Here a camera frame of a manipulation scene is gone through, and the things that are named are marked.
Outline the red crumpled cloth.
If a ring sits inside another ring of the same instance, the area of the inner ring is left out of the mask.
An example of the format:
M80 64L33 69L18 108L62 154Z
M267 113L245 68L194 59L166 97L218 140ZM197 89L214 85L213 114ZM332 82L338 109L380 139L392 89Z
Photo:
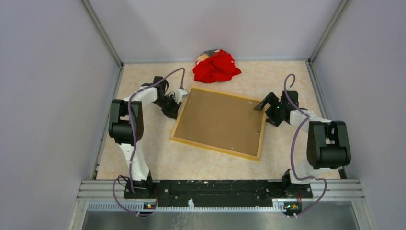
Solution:
M211 49L201 53L195 60L194 80L210 84L230 81L242 73L233 56L223 49Z

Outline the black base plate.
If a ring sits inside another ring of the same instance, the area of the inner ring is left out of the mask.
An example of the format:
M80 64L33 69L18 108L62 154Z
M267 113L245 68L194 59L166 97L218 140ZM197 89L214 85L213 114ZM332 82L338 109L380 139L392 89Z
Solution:
M273 199L313 198L309 184L281 180L160 180L125 187L125 199L152 199L158 207L271 207Z

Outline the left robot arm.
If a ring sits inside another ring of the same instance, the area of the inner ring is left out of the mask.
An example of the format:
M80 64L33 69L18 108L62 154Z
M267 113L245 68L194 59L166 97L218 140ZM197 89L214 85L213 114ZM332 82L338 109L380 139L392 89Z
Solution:
M182 99L188 95L183 87L168 92L169 82L156 76L152 83L144 83L132 95L114 99L110 107L108 134L122 150L129 168L130 189L142 198L153 194L154 186L148 182L150 169L143 153L143 109L157 105L164 116L177 119Z

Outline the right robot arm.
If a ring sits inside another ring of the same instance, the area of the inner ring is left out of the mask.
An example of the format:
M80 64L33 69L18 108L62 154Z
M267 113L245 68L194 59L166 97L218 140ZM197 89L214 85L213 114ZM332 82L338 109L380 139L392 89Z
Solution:
M294 197L313 181L323 182L327 189L327 181L320 175L347 166L351 161L346 123L317 116L300 107L298 98L297 91L283 91L281 97L270 92L253 108L265 111L266 122L275 127L282 122L297 127L290 150L291 168L282 177L281 192L286 197ZM294 149L301 131L307 134L306 158L295 164Z

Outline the aluminium front rail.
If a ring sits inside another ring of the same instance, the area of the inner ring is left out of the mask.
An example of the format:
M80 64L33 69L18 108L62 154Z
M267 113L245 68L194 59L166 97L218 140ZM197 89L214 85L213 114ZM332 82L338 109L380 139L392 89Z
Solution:
M310 183L313 198L273 199L271 207L158 207L152 199L125 199L127 179L82 181L69 228L99 229L359 229L376 225L356 179Z

